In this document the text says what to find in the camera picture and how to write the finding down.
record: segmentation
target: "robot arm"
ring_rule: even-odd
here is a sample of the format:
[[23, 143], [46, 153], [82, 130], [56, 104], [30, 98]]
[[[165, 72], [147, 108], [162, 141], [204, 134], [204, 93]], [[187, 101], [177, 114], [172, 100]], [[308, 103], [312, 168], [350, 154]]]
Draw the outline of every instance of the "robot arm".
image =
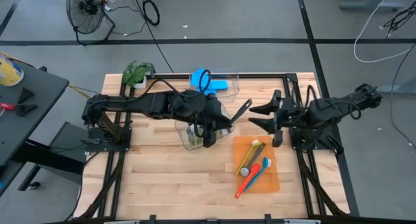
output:
[[203, 126], [203, 146], [216, 142], [215, 131], [228, 129], [247, 109], [247, 100], [232, 119], [222, 114], [221, 102], [214, 95], [203, 95], [195, 90], [145, 93], [140, 97], [111, 97], [95, 95], [87, 101], [82, 119], [85, 125], [97, 125], [116, 143], [123, 140], [121, 127], [115, 125], [105, 112], [133, 112], [152, 119], [174, 119]]
[[303, 107], [296, 106], [291, 97], [281, 97], [281, 92], [276, 90], [271, 102], [250, 109], [251, 112], [265, 115], [273, 112], [274, 117], [272, 119], [249, 118], [249, 120], [269, 134], [274, 134], [273, 145], [278, 147], [283, 141], [280, 130], [282, 127], [300, 129], [308, 134], [309, 130], [324, 129], [329, 125], [339, 123], [347, 115], [359, 119], [362, 110], [376, 108], [382, 100], [376, 87], [368, 84], [362, 84], [356, 88], [355, 92], [342, 98], [316, 99], [312, 86], [308, 86], [308, 96], [309, 91], [312, 91], [315, 100], [311, 101], [309, 106]]

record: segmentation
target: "green plant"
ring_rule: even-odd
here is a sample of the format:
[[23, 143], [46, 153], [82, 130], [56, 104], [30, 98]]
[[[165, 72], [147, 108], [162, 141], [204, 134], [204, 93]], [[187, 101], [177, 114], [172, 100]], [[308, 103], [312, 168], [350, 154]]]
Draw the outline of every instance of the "green plant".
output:
[[146, 72], [153, 71], [153, 64], [149, 62], [143, 62], [137, 64], [136, 60], [132, 61], [123, 72], [122, 83], [130, 87], [134, 87], [135, 84], [143, 81]]

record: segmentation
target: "electric fan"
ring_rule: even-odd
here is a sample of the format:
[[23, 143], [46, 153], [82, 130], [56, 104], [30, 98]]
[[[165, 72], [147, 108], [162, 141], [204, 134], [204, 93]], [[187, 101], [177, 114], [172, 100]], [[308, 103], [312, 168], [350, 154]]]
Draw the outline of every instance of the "electric fan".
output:
[[115, 28], [115, 24], [104, 12], [103, 6], [103, 0], [66, 0], [66, 14], [75, 31], [79, 44], [87, 45], [79, 41], [78, 33], [90, 34], [95, 32], [101, 25], [103, 17], [106, 17], [112, 23], [109, 33], [103, 40], [89, 44], [100, 44], [110, 36], [113, 28]]

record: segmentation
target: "white pot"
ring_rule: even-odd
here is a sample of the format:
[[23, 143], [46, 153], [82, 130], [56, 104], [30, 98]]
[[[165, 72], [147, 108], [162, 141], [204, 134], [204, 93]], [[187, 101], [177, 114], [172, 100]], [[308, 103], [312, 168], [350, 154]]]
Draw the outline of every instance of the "white pot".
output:
[[146, 81], [147, 81], [147, 78], [146, 78], [146, 76], [144, 76], [143, 82], [135, 84], [135, 88], [137, 88], [137, 89], [146, 88]]

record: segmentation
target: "orange tray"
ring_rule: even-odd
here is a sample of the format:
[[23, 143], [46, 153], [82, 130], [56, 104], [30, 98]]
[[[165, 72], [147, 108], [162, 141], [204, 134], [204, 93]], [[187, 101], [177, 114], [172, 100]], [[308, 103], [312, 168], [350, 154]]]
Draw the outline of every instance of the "orange tray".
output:
[[[259, 140], [260, 142], [266, 144], [265, 148], [261, 151], [260, 155], [255, 159], [254, 163], [258, 163], [263, 167], [263, 158], [267, 157], [271, 159], [272, 166], [266, 168], [264, 172], [256, 179], [256, 181], [250, 186], [246, 193], [274, 193], [278, 192], [280, 189], [278, 170], [276, 165], [276, 158], [274, 157], [274, 151], [272, 148], [272, 138], [270, 136], [236, 136], [234, 137], [234, 170], [236, 171], [241, 165], [241, 162], [244, 160], [247, 152], [252, 147], [252, 141]], [[251, 160], [255, 153], [256, 149], [253, 149], [250, 153], [250, 156], [247, 158], [245, 163]], [[237, 189], [239, 186], [246, 180], [246, 177], [243, 177], [238, 173], [237, 175]]]

